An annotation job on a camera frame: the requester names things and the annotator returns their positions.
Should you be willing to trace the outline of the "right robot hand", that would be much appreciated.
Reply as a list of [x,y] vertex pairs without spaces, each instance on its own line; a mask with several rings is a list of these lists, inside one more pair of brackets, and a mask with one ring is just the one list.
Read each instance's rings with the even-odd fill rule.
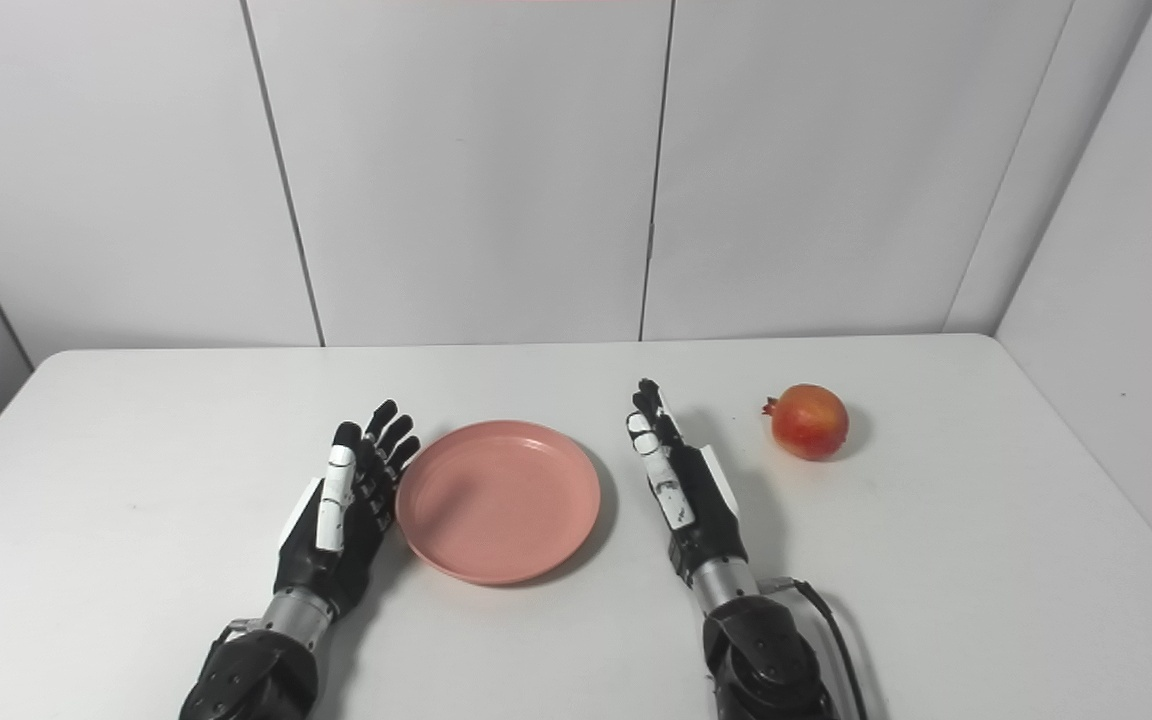
[[652,379],[637,382],[626,430],[643,462],[649,491],[669,532],[668,559],[687,588],[698,591],[717,566],[748,566],[738,511],[717,456],[682,437],[675,414]]

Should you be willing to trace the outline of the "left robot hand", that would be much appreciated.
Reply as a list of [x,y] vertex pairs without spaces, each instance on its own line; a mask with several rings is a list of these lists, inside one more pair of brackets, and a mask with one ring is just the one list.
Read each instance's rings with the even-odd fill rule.
[[274,591],[314,596],[333,619],[355,611],[396,521],[397,488],[417,450],[414,420],[392,397],[376,407],[365,427],[340,423],[324,473],[285,528]]

